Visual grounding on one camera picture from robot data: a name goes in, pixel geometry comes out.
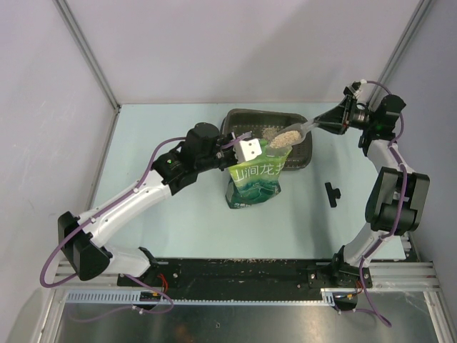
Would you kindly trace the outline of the green litter bag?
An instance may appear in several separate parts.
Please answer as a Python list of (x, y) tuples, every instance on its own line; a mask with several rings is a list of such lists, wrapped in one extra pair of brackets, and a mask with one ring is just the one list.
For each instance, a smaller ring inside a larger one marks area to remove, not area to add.
[(262, 204), (281, 193), (279, 177), (292, 146), (271, 148), (265, 139), (257, 140), (261, 154), (228, 168), (230, 179), (225, 199), (230, 209)]

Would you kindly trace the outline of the clear plastic scoop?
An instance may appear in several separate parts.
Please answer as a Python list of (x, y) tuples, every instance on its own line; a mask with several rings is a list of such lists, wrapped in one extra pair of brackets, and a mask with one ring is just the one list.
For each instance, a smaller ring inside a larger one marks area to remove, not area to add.
[(281, 149), (300, 144), (306, 135), (318, 126), (313, 121), (292, 124), (281, 130), (268, 144), (272, 149)]

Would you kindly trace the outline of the black bag clip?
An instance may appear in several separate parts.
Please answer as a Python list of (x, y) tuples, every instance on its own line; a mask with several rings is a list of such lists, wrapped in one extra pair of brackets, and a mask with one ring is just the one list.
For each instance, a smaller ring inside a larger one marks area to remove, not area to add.
[(341, 190), (339, 188), (334, 188), (331, 182), (326, 182), (324, 184), (329, 205), (331, 208), (337, 207), (337, 201), (341, 198)]

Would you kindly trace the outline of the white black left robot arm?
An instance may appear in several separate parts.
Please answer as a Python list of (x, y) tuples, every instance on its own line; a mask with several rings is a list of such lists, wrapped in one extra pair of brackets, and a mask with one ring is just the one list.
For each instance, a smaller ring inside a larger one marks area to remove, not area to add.
[(81, 281), (112, 272), (134, 277), (144, 286), (158, 276), (148, 249), (121, 249), (108, 242), (131, 219), (196, 182), (200, 173), (237, 164), (235, 134), (223, 135), (213, 124), (198, 123), (165, 154), (153, 153), (146, 171), (133, 185), (105, 204), (78, 216), (58, 218), (59, 250)]

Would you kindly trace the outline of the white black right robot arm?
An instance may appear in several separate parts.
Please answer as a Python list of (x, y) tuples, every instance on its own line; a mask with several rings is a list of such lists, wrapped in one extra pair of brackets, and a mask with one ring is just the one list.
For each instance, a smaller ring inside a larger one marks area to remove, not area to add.
[(335, 287), (348, 287), (369, 278), (373, 255), (394, 237), (413, 232), (420, 224), (430, 178), (415, 172), (398, 150), (403, 128), (401, 97), (388, 92), (375, 109), (358, 102), (366, 81), (348, 85), (337, 107), (317, 116), (319, 129), (342, 135), (361, 130), (359, 148), (375, 166), (378, 176), (365, 209), (366, 223), (357, 236), (334, 254), (323, 274)]

